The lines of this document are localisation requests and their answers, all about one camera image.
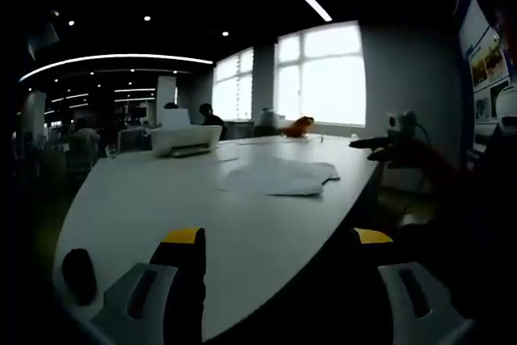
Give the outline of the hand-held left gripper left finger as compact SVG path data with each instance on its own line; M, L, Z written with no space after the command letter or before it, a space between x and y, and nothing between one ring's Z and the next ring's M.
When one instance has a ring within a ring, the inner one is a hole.
M169 232L150 261L135 264L104 292L91 320L96 342L202 343L205 273L205 230Z

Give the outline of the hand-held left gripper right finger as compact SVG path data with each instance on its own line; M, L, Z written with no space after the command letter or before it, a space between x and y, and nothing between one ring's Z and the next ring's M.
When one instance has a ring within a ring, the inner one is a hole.
M353 228L349 326L356 344L467 344L475 324L404 246Z

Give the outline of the person's right hand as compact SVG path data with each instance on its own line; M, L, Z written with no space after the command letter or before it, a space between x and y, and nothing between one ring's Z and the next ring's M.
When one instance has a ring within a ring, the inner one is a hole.
M409 139L393 145L393 158L389 167L420 168L437 163L440 159L440 155L429 144L417 139Z

